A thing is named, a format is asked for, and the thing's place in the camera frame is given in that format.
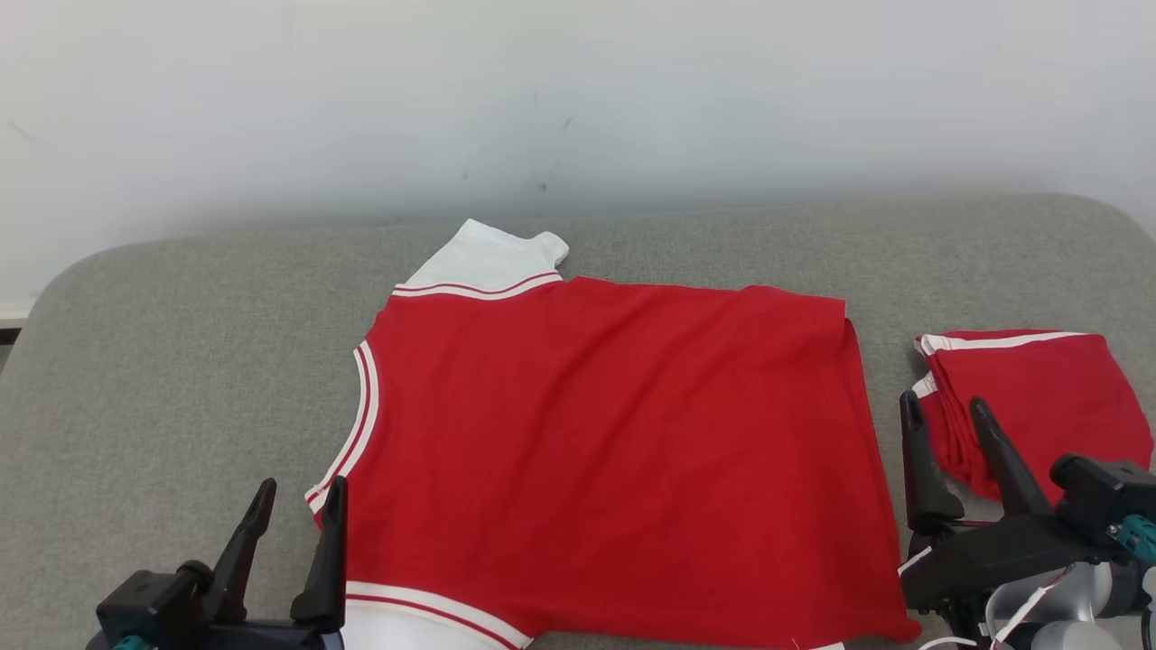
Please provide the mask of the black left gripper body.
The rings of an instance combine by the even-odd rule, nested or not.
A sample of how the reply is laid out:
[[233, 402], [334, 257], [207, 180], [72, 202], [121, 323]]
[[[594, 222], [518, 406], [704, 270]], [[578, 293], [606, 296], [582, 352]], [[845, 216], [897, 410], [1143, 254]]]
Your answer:
[[298, 622], [289, 618], [212, 621], [181, 641], [179, 650], [344, 650], [342, 618]]

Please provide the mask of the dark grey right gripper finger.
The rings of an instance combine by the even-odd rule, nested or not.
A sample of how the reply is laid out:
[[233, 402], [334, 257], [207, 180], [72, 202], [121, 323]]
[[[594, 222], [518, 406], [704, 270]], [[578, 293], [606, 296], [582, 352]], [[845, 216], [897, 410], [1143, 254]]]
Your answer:
[[948, 489], [929, 448], [929, 424], [916, 391], [901, 394], [901, 452], [907, 508], [913, 534], [938, 534], [965, 517], [965, 505]]
[[981, 396], [975, 396], [969, 402], [969, 411], [981, 455], [995, 478], [1005, 517], [1054, 514], [1040, 483], [999, 424], [988, 402]]

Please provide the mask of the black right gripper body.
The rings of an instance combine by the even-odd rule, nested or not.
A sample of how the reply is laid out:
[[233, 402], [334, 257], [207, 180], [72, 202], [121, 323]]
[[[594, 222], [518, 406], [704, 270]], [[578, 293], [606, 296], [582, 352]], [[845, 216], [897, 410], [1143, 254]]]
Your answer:
[[1126, 552], [1099, 544], [1057, 515], [1008, 515], [913, 534], [901, 592], [909, 610], [946, 625], [995, 625], [1055, 579], [1028, 614], [1031, 625], [1126, 613]]

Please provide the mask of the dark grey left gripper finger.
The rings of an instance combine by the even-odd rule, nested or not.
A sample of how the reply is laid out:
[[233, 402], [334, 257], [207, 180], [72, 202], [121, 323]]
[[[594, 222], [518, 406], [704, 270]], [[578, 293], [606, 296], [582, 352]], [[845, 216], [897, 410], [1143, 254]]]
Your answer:
[[317, 634], [336, 634], [344, 625], [346, 546], [348, 483], [336, 477], [318, 514], [321, 538], [314, 544], [314, 556], [305, 588], [294, 597], [290, 618]]
[[249, 573], [255, 560], [255, 545], [269, 526], [276, 492], [275, 478], [265, 478], [213, 569], [205, 610], [214, 625], [242, 625], [247, 620]]

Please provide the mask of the red jersey white sleeves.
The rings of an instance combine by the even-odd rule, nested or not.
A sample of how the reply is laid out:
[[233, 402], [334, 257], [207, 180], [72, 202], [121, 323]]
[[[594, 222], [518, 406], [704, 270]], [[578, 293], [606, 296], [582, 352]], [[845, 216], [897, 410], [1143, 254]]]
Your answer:
[[546, 633], [825, 650], [920, 635], [842, 300], [560, 275], [467, 221], [354, 350], [344, 650]]

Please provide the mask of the red shorts white side stripe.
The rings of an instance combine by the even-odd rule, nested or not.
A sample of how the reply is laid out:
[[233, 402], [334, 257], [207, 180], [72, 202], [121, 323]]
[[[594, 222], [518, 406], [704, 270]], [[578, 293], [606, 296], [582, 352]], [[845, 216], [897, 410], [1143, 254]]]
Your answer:
[[995, 477], [975, 435], [976, 396], [1007, 433], [1048, 502], [1065, 455], [1094, 460], [1151, 461], [1151, 424], [1106, 338], [1069, 330], [954, 330], [917, 337], [928, 374], [914, 385], [938, 466], [979, 497], [999, 498]]

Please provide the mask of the grey fabric sofa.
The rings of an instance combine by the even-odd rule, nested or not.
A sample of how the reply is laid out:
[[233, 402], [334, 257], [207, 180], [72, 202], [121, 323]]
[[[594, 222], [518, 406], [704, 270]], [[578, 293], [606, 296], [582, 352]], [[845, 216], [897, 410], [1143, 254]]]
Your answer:
[[[213, 564], [265, 478], [249, 616], [286, 618], [319, 532], [304, 494], [360, 398], [351, 350], [459, 217], [223, 232], [92, 254], [54, 276], [0, 371], [0, 650], [84, 650], [134, 571]], [[914, 337], [1107, 338], [1156, 427], [1156, 235], [1079, 195], [497, 219], [571, 248], [565, 276], [776, 285], [846, 301], [903, 514]]]

